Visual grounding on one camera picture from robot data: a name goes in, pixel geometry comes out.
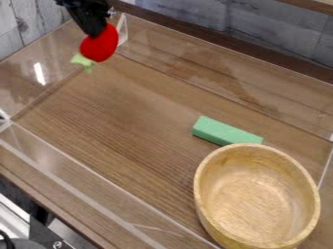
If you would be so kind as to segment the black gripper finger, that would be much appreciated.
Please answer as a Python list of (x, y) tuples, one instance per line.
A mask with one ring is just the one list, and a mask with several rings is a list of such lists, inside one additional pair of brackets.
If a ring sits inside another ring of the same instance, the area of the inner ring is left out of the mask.
[(97, 12), (89, 15), (89, 31), (91, 37), (97, 37), (107, 27), (107, 12)]
[(92, 35), (93, 29), (93, 18), (84, 13), (80, 9), (69, 9), (71, 18), (76, 25), (87, 35)]

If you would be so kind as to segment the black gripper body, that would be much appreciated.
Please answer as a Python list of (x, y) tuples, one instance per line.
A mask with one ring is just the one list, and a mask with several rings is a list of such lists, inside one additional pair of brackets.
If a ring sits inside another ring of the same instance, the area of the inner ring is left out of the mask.
[(54, 0), (54, 2), (71, 12), (83, 11), (100, 17), (107, 17), (112, 8), (107, 0)]

